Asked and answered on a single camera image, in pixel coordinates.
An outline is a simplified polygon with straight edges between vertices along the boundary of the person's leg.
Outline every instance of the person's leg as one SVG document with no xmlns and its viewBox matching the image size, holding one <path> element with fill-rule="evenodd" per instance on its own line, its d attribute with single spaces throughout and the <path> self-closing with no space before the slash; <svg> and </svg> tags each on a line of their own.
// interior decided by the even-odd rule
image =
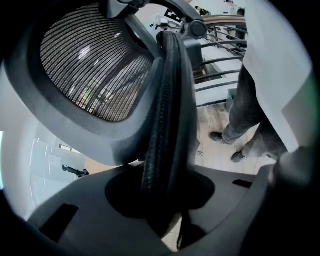
<svg viewBox="0 0 320 256">
<path fill-rule="evenodd" d="M 287 152 L 286 146 L 270 121 L 265 117 L 256 130 L 253 138 L 241 151 L 236 152 L 231 160 L 238 163 L 246 157 L 260 158 L 264 156 L 278 160 L 285 152 Z"/>
<path fill-rule="evenodd" d="M 229 125 L 222 134 L 212 132 L 209 136 L 213 141 L 233 144 L 251 127 L 259 124 L 264 116 L 257 100 L 255 82 L 245 66 L 242 65 L 236 96 L 230 110 Z"/>
</svg>

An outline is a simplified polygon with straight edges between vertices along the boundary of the gray jeans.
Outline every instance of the gray jeans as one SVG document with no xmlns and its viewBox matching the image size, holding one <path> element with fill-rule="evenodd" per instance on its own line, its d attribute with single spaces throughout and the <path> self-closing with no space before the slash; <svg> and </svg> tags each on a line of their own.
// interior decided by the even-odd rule
<svg viewBox="0 0 320 256">
<path fill-rule="evenodd" d="M 245 157 L 268 156 L 277 160 L 287 152 L 286 146 L 261 109 L 255 82 L 242 65 L 236 96 L 230 110 L 229 125 L 223 131 L 222 138 L 225 143 L 233 144 L 257 124 L 260 125 L 253 138 L 243 147 L 242 154 Z"/>
</svg>

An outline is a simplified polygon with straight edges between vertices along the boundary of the black mesh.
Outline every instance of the black mesh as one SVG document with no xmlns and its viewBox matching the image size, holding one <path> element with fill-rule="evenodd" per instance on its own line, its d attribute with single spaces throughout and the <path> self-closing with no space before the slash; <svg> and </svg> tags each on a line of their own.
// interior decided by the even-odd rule
<svg viewBox="0 0 320 256">
<path fill-rule="evenodd" d="M 129 42 L 122 22 L 105 19 L 98 3 L 80 7 L 50 28 L 40 52 L 57 88 L 110 122 L 128 117 L 153 62 L 147 51 Z"/>
</svg>

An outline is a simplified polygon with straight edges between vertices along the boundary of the chair backrest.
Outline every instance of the chair backrest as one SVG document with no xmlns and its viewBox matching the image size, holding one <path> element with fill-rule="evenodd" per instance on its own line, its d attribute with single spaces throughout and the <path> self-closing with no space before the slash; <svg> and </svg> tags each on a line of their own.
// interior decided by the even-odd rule
<svg viewBox="0 0 320 256">
<path fill-rule="evenodd" d="M 53 134 L 119 166 L 147 152 L 163 57 L 133 14 L 106 19 L 98 2 L 52 1 L 5 65 L 23 103 Z"/>
</svg>

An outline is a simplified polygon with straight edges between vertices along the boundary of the black shoe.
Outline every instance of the black shoe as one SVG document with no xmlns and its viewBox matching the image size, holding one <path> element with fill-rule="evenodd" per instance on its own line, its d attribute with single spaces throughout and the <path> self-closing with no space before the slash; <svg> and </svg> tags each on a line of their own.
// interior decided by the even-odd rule
<svg viewBox="0 0 320 256">
<path fill-rule="evenodd" d="M 211 132 L 211 133 L 209 134 L 209 137 L 210 137 L 210 139 L 213 140 L 214 142 L 222 142 L 222 143 L 224 143 L 224 140 L 223 140 L 223 138 L 222 138 L 222 133 L 221 133 L 221 132 L 216 132 L 216 131 Z"/>
<path fill-rule="evenodd" d="M 239 163 L 245 158 L 246 157 L 242 154 L 242 151 L 239 151 L 233 154 L 233 156 L 231 157 L 231 161 L 234 163 Z"/>
</svg>

